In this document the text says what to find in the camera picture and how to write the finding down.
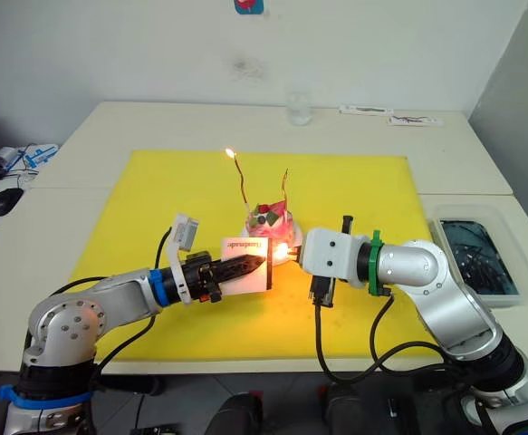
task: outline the white table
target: white table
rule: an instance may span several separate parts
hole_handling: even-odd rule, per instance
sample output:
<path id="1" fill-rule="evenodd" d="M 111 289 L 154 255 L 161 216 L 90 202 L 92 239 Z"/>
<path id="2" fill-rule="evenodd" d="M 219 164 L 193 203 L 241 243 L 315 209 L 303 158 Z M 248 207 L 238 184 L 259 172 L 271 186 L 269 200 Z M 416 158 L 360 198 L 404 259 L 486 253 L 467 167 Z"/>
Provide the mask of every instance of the white table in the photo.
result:
<path id="1" fill-rule="evenodd" d="M 292 127 L 282 108 L 103 103 L 0 225 L 0 370 L 18 370 L 30 311 L 67 282 L 133 149 L 233 146 L 237 150 L 407 155 L 426 210 L 439 201 L 490 202 L 511 217 L 528 250 L 528 218 L 463 115 L 428 114 L 443 118 L 446 127 L 393 128 L 382 118 L 338 115 L 335 110 L 317 111 L 309 126 Z M 456 167 L 472 156 L 476 163 L 468 166 L 463 177 Z M 495 314 L 528 354 L 528 305 L 495 310 Z M 429 362 L 399 358 L 391 366 Z M 331 364 L 336 370 L 359 370 L 370 362 L 345 359 Z M 115 362 L 108 367 L 109 372 L 138 373 L 309 370 L 319 370 L 315 360 Z"/>

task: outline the robotic arm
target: robotic arm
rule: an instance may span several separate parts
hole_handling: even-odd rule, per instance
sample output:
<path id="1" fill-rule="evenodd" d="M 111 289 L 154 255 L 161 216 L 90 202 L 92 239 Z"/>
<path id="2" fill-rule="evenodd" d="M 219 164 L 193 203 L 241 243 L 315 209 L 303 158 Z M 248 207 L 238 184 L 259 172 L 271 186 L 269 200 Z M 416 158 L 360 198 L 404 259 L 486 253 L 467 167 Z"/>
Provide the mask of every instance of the robotic arm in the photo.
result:
<path id="1" fill-rule="evenodd" d="M 438 246 L 424 240 L 383 245 L 378 232 L 370 241 L 315 228 L 300 262 L 314 276 L 313 296 L 324 306 L 331 306 L 334 278 L 358 288 L 368 281 L 372 295 L 387 293 L 381 284 L 396 284 L 446 355 L 471 374 L 472 396 L 462 401 L 467 418 L 492 433 L 528 428 L 528 360 L 476 293 L 451 276 Z"/>
<path id="2" fill-rule="evenodd" d="M 96 342 L 104 334 L 177 302 L 218 302 L 219 283 L 248 275 L 266 260 L 214 261 L 200 252 L 179 261 L 178 251 L 191 249 L 197 225 L 178 215 L 168 240 L 171 267 L 111 276 L 88 290 L 52 295 L 33 309 L 28 321 L 33 340 L 24 349 L 18 383 L 0 389 L 0 398 L 10 401 L 5 435 L 85 433 L 84 403 L 92 395 Z"/>

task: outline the clear plastic bin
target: clear plastic bin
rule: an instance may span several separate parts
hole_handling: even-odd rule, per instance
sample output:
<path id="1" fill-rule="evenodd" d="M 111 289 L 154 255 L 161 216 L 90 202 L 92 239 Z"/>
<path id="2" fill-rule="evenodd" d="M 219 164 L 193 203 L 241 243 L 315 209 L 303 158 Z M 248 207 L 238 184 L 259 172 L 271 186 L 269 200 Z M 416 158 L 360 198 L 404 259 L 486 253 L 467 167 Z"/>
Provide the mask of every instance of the clear plastic bin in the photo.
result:
<path id="1" fill-rule="evenodd" d="M 442 205 L 434 209 L 430 222 L 433 238 L 445 251 L 451 273 L 455 279 L 464 283 L 466 280 L 461 275 L 442 226 L 442 221 L 451 220 L 473 221 L 485 228 L 517 290 L 517 295 L 480 294 L 479 296 L 493 308 L 520 305 L 527 302 L 528 260 L 522 249 L 523 235 L 514 234 L 501 211 L 491 206 L 477 204 Z"/>

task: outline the wire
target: wire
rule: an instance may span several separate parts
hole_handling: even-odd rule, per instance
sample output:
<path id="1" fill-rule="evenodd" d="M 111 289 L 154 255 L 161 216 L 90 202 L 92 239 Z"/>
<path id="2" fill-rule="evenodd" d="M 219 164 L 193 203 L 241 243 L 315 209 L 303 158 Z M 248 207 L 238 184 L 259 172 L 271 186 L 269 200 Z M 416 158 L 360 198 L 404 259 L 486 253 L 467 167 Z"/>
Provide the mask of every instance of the wire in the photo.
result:
<path id="1" fill-rule="evenodd" d="M 372 356 L 372 361 L 374 362 L 376 362 L 379 358 L 376 352 L 376 344 L 375 344 L 376 330 L 377 330 L 377 327 L 379 326 L 380 319 L 382 319 L 384 314 L 389 310 L 389 308 L 392 306 L 393 303 L 394 303 L 394 295 L 391 295 L 389 297 L 389 300 L 384 304 L 384 306 L 380 309 L 377 316 L 374 318 L 374 321 L 372 322 L 372 326 L 370 328 L 370 338 L 369 338 L 370 355 Z M 431 365 L 426 365 L 424 367 L 418 367 L 417 369 L 411 369 L 411 370 L 391 370 L 388 367 L 386 367 L 384 364 L 379 364 L 379 368 L 384 373 L 387 373 L 391 376 L 414 376 L 414 375 L 422 374 L 426 372 L 433 372 L 433 371 L 439 370 L 440 368 L 443 368 L 443 367 L 440 367 L 442 365 L 445 365 L 446 367 L 444 368 L 446 369 L 450 367 L 450 369 L 448 370 L 454 370 L 456 368 L 455 366 L 452 366 L 452 365 L 449 366 L 449 364 L 447 364 L 447 358 L 445 354 L 443 353 L 443 350 L 440 347 L 438 347 L 436 344 L 427 343 L 427 342 L 420 342 L 420 343 L 425 343 L 426 345 L 420 344 L 418 347 L 425 347 L 425 348 L 428 348 L 428 349 L 431 349 L 437 352 L 443 358 L 443 361 L 445 362 L 445 364 L 431 364 Z"/>
<path id="2" fill-rule="evenodd" d="M 135 416 L 135 429 L 139 428 L 139 417 L 140 417 L 140 410 L 143 407 L 143 402 L 145 401 L 146 394 L 142 394 L 140 396 L 139 406 L 137 407 L 137 415 Z"/>
<path id="3" fill-rule="evenodd" d="M 163 250 L 163 246 L 165 245 L 165 242 L 167 241 L 167 238 L 171 234 L 171 228 L 167 230 L 167 232 L 163 235 L 161 240 L 158 243 L 158 250 L 157 254 L 155 255 L 155 268 L 158 268 L 159 261 L 161 259 L 161 252 Z M 115 347 L 106 357 L 103 358 L 101 363 L 94 369 L 92 372 L 91 378 L 89 379 L 88 384 L 88 391 L 94 392 L 96 388 L 96 381 L 99 379 L 102 373 L 102 369 L 110 363 L 110 360 L 112 360 L 120 351 L 122 351 L 125 347 L 129 346 L 134 341 L 138 340 L 140 337 L 145 335 L 155 324 L 155 315 L 152 315 L 149 319 L 149 323 L 147 326 L 145 326 L 142 330 L 140 330 L 138 333 L 134 334 L 129 339 L 125 340 L 123 343 L 119 344 L 117 347 Z M 92 406 L 91 401 L 88 401 L 85 406 L 85 417 L 86 417 L 86 424 L 87 428 L 89 430 L 89 433 L 91 435 L 96 435 L 97 430 L 94 427 L 94 421 L 92 419 Z"/>
<path id="4" fill-rule="evenodd" d="M 167 233 L 163 235 L 161 238 L 161 241 L 158 242 L 158 248 L 157 248 L 157 255 L 155 256 L 155 268 L 158 268 L 158 262 L 161 259 L 161 252 L 163 251 L 163 246 L 165 245 L 165 242 L 167 241 L 167 237 L 169 237 L 169 234 L 171 234 L 171 228 L 167 230 Z"/>
<path id="5" fill-rule="evenodd" d="M 285 180 L 288 178 L 288 169 L 285 170 L 283 174 L 282 179 L 282 193 L 283 193 L 283 201 L 285 202 L 285 208 L 288 208 L 288 196 L 285 193 Z"/>
<path id="6" fill-rule="evenodd" d="M 450 417 L 450 413 L 448 411 L 448 404 L 451 402 L 451 401 L 454 401 L 456 403 L 456 407 L 461 411 L 463 408 L 461 407 L 461 399 L 463 397 L 465 397 L 465 394 L 471 389 L 471 385 L 469 385 L 468 383 L 465 383 L 463 384 L 462 386 L 458 387 L 458 388 L 455 388 L 455 386 L 453 386 L 453 390 L 445 395 L 445 397 L 443 397 L 441 399 L 441 410 L 443 412 L 443 420 L 445 421 L 450 421 L 451 420 L 451 417 Z M 464 418 L 464 421 L 467 421 L 468 422 L 468 419 L 465 418 L 464 415 L 462 415 L 461 413 L 459 413 L 459 415 Z"/>
<path id="7" fill-rule="evenodd" d="M 58 290 L 56 290 L 54 293 L 51 294 L 51 296 L 59 295 L 60 293 L 64 293 L 69 288 L 73 288 L 77 285 L 84 284 L 84 283 L 90 283 L 92 281 L 101 281 L 102 279 L 105 279 L 107 276 L 91 276 L 89 278 L 81 278 L 77 279 L 76 281 L 72 281 L 71 283 L 62 286 Z"/>
<path id="8" fill-rule="evenodd" d="M 10 172 L 28 172 L 28 173 L 32 173 L 33 175 L 37 175 L 39 174 L 40 172 L 38 172 L 37 170 L 34 170 L 34 169 L 10 169 L 8 171 L 8 173 Z"/>
<path id="9" fill-rule="evenodd" d="M 4 175 L 4 176 L 2 177 L 2 179 L 7 179 L 7 178 L 9 178 L 9 177 L 16 177 L 16 186 L 17 186 L 18 188 L 20 188 L 20 176 L 21 176 L 21 175 L 22 175 L 22 174 Z"/>
<path id="10" fill-rule="evenodd" d="M 242 198 L 244 199 L 244 204 L 247 205 L 247 198 L 245 197 L 245 191 L 244 191 L 244 173 L 242 172 L 242 169 L 239 167 L 239 162 L 237 161 L 237 154 L 234 153 L 234 163 L 235 163 L 235 167 L 237 168 L 237 172 L 239 172 L 239 177 L 241 178 L 240 180 L 240 187 L 241 187 L 241 190 L 242 190 Z"/>
<path id="11" fill-rule="evenodd" d="M 400 351 L 404 351 L 405 349 L 408 349 L 409 347 L 422 347 L 422 346 L 428 346 L 430 343 L 427 342 L 410 342 L 410 343 L 403 343 L 399 344 L 398 346 L 393 347 L 389 351 L 385 352 L 380 356 L 376 362 L 374 362 L 365 372 L 362 372 L 361 374 L 358 374 L 356 376 L 352 376 L 350 378 L 341 378 L 331 372 L 331 370 L 328 368 L 328 364 L 326 364 L 326 360 L 324 359 L 324 353 L 322 351 L 322 319 L 321 319 L 321 306 L 316 305 L 315 306 L 315 327 L 316 327 L 316 354 L 318 355 L 318 362 L 320 363 L 320 366 L 322 370 L 324 371 L 324 374 L 331 379 L 332 381 L 342 384 L 342 385 L 352 385 L 353 383 L 357 383 L 360 381 L 364 381 L 366 378 L 368 378 L 371 374 L 373 374 L 388 358 L 393 356 L 395 353 L 399 353 Z M 428 366 L 428 370 L 440 370 L 440 369 L 447 369 L 447 370 L 457 370 L 456 367 L 453 367 L 452 365 L 447 364 L 431 364 Z"/>
<path id="12" fill-rule="evenodd" d="M 26 165 L 26 160 L 24 160 L 24 156 L 26 155 L 26 152 L 28 151 L 28 148 L 30 148 L 31 145 L 36 145 L 36 143 L 30 142 L 28 145 L 26 145 L 26 147 L 22 151 L 21 159 L 22 159 L 22 163 L 24 165 L 24 170 L 33 170 L 33 169 L 28 169 L 28 166 Z"/>
<path id="13" fill-rule="evenodd" d="M 212 374 L 211 377 L 214 379 L 214 381 L 216 381 L 220 386 L 221 388 L 223 388 L 224 390 L 226 390 L 226 392 L 229 394 L 229 396 L 233 396 L 234 395 L 234 392 L 231 391 L 229 388 L 227 388 L 227 385 L 225 385 L 218 377 L 217 375 L 215 374 Z"/>
<path id="14" fill-rule="evenodd" d="M 38 415 L 38 424 L 36 428 L 36 433 L 40 433 L 40 421 L 43 419 L 43 412 L 44 410 L 40 410 L 40 414 Z"/>

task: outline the lit candle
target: lit candle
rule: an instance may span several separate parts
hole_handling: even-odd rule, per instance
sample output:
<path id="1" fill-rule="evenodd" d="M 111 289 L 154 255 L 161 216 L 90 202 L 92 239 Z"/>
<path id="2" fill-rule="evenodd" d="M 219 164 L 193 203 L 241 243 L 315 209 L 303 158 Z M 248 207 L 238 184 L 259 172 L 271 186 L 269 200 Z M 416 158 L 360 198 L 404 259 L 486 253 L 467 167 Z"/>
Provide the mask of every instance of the lit candle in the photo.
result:
<path id="1" fill-rule="evenodd" d="M 239 167 L 239 162 L 237 161 L 237 153 L 233 151 L 231 148 L 226 148 L 226 154 L 227 154 L 227 157 L 234 160 L 235 167 L 237 168 L 237 172 L 239 172 L 239 176 L 241 177 L 242 197 L 244 198 L 245 209 L 249 213 L 249 204 L 247 204 L 247 198 L 245 197 L 245 191 L 244 191 L 244 173 Z"/>
<path id="2" fill-rule="evenodd" d="M 284 261 L 288 257 L 288 244 L 287 243 L 278 243 L 274 249 L 274 260 L 275 261 Z"/>
<path id="3" fill-rule="evenodd" d="M 285 181 L 287 178 L 288 178 L 288 169 L 285 170 L 283 174 L 283 179 L 282 179 L 282 193 L 283 193 L 283 200 L 285 201 L 286 210 L 288 209 L 288 196 L 285 193 Z"/>

